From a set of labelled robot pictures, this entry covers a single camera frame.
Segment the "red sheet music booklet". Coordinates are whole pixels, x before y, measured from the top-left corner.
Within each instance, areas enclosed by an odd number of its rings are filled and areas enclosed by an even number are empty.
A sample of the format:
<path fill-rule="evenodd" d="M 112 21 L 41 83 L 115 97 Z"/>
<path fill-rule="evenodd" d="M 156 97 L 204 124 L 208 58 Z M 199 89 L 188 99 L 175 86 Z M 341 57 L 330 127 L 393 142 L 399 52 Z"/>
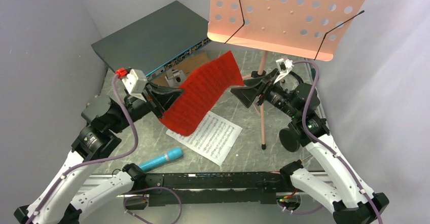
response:
<path fill-rule="evenodd" d="M 232 51 L 194 70 L 179 86 L 184 93 L 163 113 L 160 122 L 169 130 L 189 136 L 230 87 L 244 86 Z"/>

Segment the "black round disc stand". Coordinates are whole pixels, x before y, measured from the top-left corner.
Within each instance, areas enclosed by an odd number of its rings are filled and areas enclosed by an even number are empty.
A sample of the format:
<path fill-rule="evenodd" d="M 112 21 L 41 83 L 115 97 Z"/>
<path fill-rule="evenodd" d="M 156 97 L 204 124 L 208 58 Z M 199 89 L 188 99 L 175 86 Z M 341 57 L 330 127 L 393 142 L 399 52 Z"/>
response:
<path fill-rule="evenodd" d="M 279 139 L 282 146 L 289 152 L 295 153 L 301 147 L 299 143 L 300 132 L 296 129 L 283 128 L 279 132 Z"/>

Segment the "white sheet music paper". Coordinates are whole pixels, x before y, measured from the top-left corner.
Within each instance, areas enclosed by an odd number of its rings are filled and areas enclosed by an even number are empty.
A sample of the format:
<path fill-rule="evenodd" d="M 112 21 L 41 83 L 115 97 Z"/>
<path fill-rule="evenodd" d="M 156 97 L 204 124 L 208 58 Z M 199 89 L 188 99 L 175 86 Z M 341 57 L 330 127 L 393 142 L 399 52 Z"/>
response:
<path fill-rule="evenodd" d="M 240 126 L 209 111 L 190 136 L 181 136 L 171 130 L 166 134 L 221 166 L 241 131 Z"/>

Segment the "pink music stand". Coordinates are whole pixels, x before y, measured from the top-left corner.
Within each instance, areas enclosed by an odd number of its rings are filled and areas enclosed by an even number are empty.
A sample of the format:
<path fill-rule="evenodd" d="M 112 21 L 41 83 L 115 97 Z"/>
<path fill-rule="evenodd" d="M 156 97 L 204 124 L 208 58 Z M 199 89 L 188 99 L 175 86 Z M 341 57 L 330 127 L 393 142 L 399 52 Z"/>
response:
<path fill-rule="evenodd" d="M 330 61 L 365 0 L 210 0 L 214 42 Z"/>

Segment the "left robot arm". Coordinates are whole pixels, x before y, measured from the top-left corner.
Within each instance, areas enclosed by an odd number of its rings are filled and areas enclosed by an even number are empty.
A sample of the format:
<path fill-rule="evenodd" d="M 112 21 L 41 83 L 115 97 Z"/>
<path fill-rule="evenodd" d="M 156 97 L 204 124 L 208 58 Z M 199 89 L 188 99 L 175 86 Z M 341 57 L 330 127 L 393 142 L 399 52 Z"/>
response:
<path fill-rule="evenodd" d="M 92 98 L 82 117 L 87 121 L 71 146 L 65 162 L 43 193 L 30 205 L 14 212 L 19 223 L 81 223 L 90 213 L 120 194 L 142 193 L 155 181 L 134 163 L 125 165 L 111 179 L 91 190 L 78 194 L 93 171 L 112 159 L 120 144 L 117 136 L 145 115 L 158 118 L 183 94 L 182 89 L 145 85 L 143 99 L 126 95 L 120 103 L 107 95 Z"/>

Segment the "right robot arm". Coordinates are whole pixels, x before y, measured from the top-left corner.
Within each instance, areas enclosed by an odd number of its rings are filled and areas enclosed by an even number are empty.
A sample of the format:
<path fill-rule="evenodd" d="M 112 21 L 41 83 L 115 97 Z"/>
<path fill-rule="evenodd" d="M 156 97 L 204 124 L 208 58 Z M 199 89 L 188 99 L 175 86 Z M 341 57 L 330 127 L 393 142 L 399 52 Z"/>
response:
<path fill-rule="evenodd" d="M 277 81 L 277 69 L 244 81 L 231 93 L 246 107 L 267 102 L 291 118 L 279 132 L 282 146 L 289 152 L 306 149 L 323 167 L 331 183 L 325 183 L 297 160 L 279 171 L 279 184 L 285 191 L 301 190 L 328 210 L 336 223 L 382 223 L 389 200 L 376 193 L 353 170 L 335 143 L 327 121 L 316 113 L 320 101 L 315 87 L 299 81 L 289 91 Z"/>

